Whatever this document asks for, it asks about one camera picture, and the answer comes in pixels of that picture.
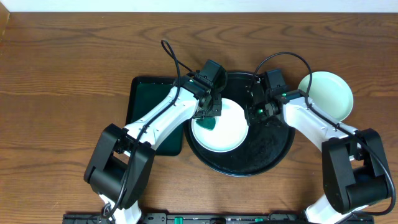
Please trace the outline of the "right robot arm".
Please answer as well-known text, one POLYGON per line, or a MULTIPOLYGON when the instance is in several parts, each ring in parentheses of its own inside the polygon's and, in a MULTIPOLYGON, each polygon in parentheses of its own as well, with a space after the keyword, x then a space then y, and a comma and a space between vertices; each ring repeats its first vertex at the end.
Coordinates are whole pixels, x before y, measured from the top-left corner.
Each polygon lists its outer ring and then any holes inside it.
POLYGON ((302 90, 286 86, 249 89, 249 124, 277 118, 300 131, 322 152, 323 196, 305 210, 310 223, 341 223, 353 216, 390 213, 397 199, 380 135, 358 130, 321 110, 302 90))

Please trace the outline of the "white plate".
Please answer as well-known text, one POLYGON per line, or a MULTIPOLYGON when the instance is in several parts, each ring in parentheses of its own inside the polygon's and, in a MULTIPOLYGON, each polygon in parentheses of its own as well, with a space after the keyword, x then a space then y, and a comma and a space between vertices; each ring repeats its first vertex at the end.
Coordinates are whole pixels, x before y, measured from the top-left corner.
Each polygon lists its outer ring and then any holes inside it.
POLYGON ((193 138, 212 152, 229 152, 240 146, 248 135, 249 126, 244 110, 235 101, 222 98, 221 116, 204 120, 192 119, 193 138))

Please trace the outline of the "green sponge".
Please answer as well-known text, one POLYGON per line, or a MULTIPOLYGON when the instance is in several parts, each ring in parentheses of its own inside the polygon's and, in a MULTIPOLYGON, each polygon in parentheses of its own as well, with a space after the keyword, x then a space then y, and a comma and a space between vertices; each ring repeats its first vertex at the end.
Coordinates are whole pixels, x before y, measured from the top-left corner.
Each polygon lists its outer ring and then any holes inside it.
POLYGON ((199 127, 203 128, 205 130, 209 130, 209 131, 214 130, 214 128, 216 126, 215 117, 206 117, 203 119, 197 119, 195 122, 197 125, 199 125, 199 127))

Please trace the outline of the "mint plate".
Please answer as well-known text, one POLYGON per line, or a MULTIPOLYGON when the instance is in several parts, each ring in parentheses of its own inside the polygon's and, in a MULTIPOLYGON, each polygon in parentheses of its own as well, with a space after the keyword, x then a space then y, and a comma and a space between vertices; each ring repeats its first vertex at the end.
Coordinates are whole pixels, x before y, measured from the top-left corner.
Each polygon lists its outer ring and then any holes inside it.
POLYGON ((353 95, 349 85, 338 75, 326 71, 312 73, 309 97, 319 113, 322 111, 340 121, 341 97, 350 93, 353 95))
POLYGON ((341 97, 341 111, 339 118, 340 121, 343 121, 351 114, 353 106, 354 106, 354 98, 351 93, 341 97))

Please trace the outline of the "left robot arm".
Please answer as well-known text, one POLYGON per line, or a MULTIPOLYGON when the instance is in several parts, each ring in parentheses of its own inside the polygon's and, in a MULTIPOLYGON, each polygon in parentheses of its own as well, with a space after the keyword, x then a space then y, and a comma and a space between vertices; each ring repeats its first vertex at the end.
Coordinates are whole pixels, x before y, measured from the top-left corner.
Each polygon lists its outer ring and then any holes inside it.
POLYGON ((186 120, 219 116, 226 82, 199 75, 178 78, 142 118, 123 128, 110 124, 102 131, 83 177, 105 202, 102 220, 138 222, 142 212, 137 201, 149 181, 157 148, 186 120))

